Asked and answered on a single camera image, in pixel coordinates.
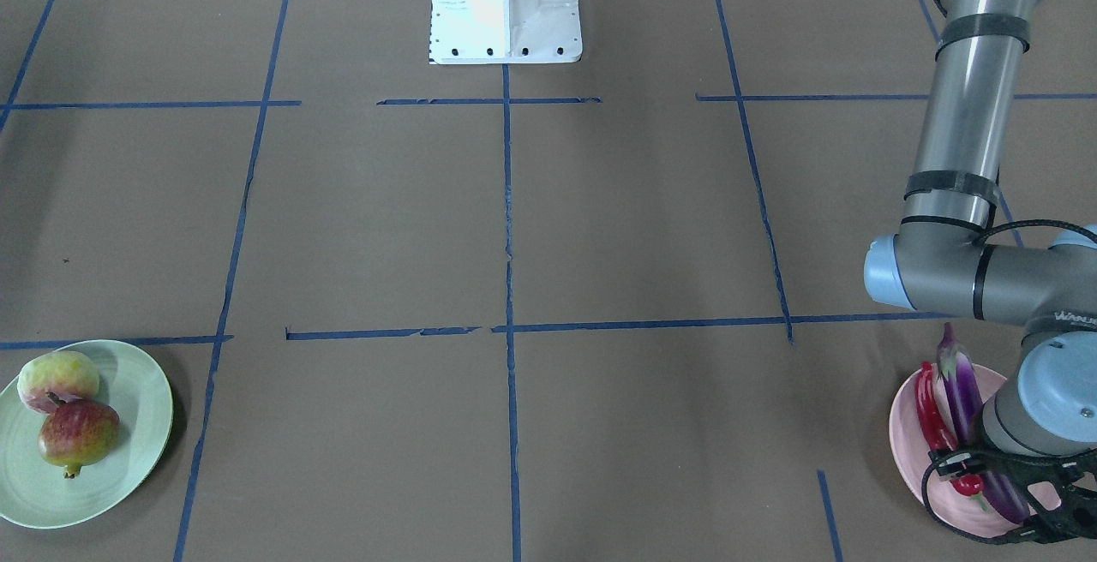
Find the blue cap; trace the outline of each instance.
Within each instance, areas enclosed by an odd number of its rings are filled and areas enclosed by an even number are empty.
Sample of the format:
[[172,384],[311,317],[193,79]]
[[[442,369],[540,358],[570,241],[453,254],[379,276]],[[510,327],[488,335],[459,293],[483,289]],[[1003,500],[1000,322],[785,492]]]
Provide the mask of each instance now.
[[1039,344],[1021,363],[1017,390],[1040,427],[1097,443],[1097,333],[1074,330]]
[[[1097,224],[1089,224],[1086,229],[1092,233],[1097,233]],[[1094,243],[1088,237],[1081,235],[1074,231],[1063,231],[1055,237],[1055,241],[1051,246],[1055,247],[1058,245],[1081,245],[1083,247],[1089,247],[1092,249],[1097,249],[1097,243]]]
[[914,310],[903,288],[895,259],[895,235],[872,241],[864,257],[864,289],[877,303]]

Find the eggplant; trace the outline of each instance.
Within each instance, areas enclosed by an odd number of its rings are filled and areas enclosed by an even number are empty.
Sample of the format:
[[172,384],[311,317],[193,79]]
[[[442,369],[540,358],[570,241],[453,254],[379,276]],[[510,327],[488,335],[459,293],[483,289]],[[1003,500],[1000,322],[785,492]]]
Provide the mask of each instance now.
[[[945,323],[945,336],[937,346],[937,371],[945,381],[952,427],[961,447],[974,445],[979,438],[977,423],[983,398],[975,381],[975,368],[964,347],[957,340],[952,325]],[[986,502],[1007,520],[1024,524],[1032,512],[1009,479],[998,472],[983,473],[983,495]]]

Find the red chili pepper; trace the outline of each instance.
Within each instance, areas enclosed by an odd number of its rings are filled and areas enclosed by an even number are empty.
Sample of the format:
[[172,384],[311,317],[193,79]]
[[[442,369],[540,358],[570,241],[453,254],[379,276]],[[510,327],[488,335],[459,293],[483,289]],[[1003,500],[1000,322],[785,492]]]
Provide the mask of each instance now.
[[[921,363],[921,371],[915,386],[915,401],[918,406],[918,424],[921,425],[921,437],[931,451],[954,451],[957,438],[945,425],[945,418],[934,398],[934,366]],[[952,488],[964,496],[973,496],[983,491],[983,479],[979,474],[965,474],[951,481]]]

